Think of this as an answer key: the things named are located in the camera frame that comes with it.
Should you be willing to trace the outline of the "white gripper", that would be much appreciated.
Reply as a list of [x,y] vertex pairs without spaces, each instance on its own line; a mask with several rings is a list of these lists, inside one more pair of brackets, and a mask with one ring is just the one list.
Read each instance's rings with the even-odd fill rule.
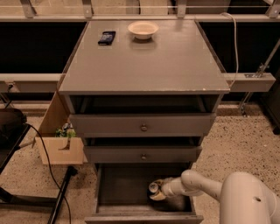
[[150,196],[150,199],[155,201],[160,201],[160,200],[165,200],[166,197],[168,198],[174,197],[175,193],[172,190],[173,180],[174,178],[165,178],[165,179],[157,180],[157,184],[161,188],[162,192],[153,193]]

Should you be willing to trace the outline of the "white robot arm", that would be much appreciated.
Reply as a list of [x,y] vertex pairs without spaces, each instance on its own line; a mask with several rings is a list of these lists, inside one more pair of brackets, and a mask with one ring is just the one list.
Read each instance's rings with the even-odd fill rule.
[[206,193],[220,203],[220,224],[280,224],[280,198],[246,172],[233,172],[219,182],[185,170],[178,178],[153,181],[149,192],[157,201]]

